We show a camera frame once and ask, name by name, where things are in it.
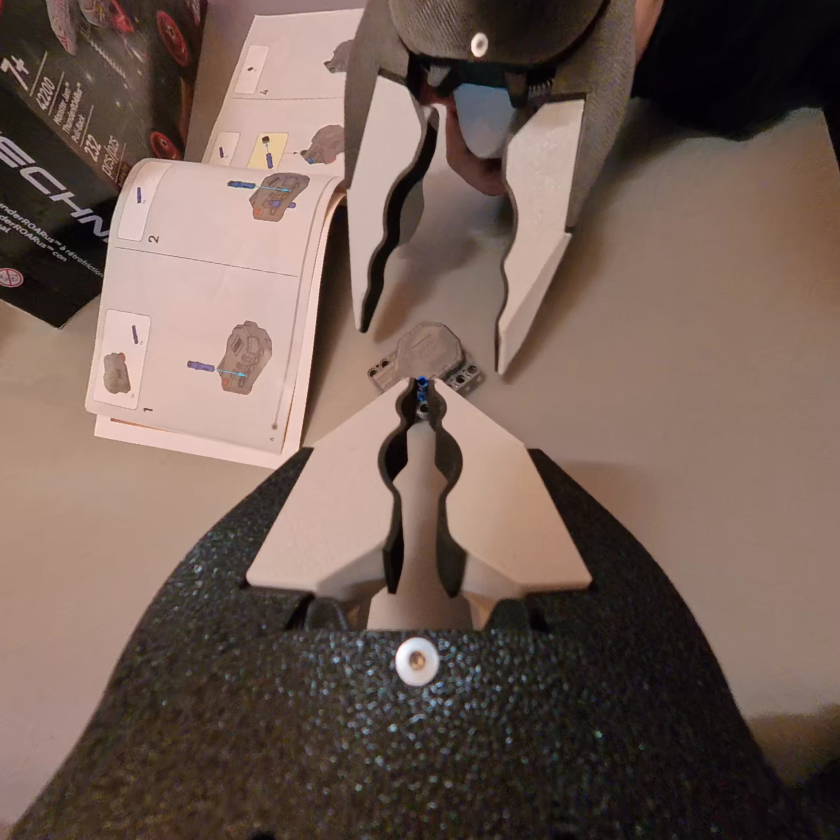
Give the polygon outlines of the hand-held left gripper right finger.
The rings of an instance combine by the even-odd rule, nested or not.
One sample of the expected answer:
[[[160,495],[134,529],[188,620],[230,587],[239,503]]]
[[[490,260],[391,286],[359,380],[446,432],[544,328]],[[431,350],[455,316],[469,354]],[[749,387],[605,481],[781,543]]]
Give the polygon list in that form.
[[[427,389],[437,503],[437,575],[449,596],[494,606],[592,583],[525,444],[439,379]]]

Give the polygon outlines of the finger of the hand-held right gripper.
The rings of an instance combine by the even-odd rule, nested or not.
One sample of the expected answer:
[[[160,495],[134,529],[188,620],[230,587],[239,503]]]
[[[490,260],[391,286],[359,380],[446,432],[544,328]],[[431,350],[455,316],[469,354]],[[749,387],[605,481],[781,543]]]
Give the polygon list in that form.
[[[507,143],[503,178],[514,225],[501,264],[506,296],[497,320],[496,370],[511,368],[537,317],[571,234],[571,203],[585,101],[543,104]]]
[[[417,230],[439,116],[398,80],[378,76],[347,194],[353,320],[368,332],[393,251]]]

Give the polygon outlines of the open instruction booklet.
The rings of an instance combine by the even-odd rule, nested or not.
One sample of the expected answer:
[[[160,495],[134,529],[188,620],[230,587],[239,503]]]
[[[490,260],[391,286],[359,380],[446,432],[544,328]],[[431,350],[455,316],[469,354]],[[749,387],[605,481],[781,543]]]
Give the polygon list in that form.
[[[254,17],[202,161],[132,169],[87,387],[96,438],[266,468],[300,447],[361,16]]]

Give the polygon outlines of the black toy set box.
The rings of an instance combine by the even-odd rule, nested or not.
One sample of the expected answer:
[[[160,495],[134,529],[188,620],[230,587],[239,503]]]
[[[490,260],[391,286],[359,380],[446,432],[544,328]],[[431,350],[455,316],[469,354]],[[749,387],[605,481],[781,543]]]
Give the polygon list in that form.
[[[1,2],[2,300],[62,328],[102,289],[132,168],[179,161],[206,1]]]

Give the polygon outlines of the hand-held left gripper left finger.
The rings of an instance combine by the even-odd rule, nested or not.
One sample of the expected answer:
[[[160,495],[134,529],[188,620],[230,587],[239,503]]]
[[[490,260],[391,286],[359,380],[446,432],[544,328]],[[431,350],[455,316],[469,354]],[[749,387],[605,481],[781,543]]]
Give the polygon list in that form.
[[[341,603],[395,593],[404,562],[395,478],[407,465],[417,381],[405,378],[322,437],[246,573],[260,589]]]

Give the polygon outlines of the person's right forearm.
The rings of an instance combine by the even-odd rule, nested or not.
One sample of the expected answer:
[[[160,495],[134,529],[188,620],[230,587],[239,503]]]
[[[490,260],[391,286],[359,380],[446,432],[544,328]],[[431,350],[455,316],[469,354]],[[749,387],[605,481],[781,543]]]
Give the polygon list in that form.
[[[636,2],[631,96],[746,140],[795,110],[838,116],[838,1]]]

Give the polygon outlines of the grey toy motor block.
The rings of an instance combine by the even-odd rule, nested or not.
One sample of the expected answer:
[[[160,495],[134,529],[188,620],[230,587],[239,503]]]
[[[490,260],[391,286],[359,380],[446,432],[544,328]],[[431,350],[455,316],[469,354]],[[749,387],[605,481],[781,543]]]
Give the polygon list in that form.
[[[467,351],[462,341],[441,322],[424,321],[397,340],[395,348],[386,351],[372,363],[368,379],[379,396],[358,415],[359,419],[391,431],[401,422],[401,404],[407,379],[425,377],[435,381],[428,388],[428,397],[416,404],[418,418],[443,419],[447,410],[448,392],[465,397],[484,380],[483,370]]]

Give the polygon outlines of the person's right hand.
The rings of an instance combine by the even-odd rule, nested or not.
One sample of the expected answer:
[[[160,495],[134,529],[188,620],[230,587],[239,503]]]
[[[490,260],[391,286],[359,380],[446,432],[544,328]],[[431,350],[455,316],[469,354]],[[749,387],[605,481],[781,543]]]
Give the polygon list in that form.
[[[501,159],[483,159],[472,152],[462,134],[455,101],[446,104],[446,160],[450,169],[486,196],[503,196],[506,186]]]

